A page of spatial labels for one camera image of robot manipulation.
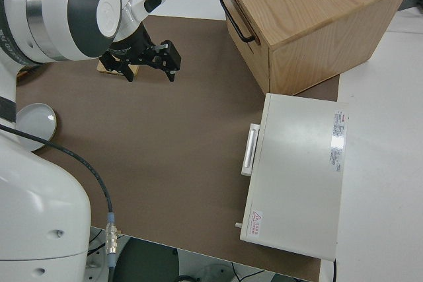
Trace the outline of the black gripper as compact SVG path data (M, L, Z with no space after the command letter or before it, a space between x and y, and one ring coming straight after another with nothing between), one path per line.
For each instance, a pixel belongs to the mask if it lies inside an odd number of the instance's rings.
M133 65L148 65L166 73L170 82L174 82L176 72L180 70L181 56L170 40L159 45L154 44L141 23L129 37L113 42L109 49L100 56L100 62L106 72L117 72L132 82Z

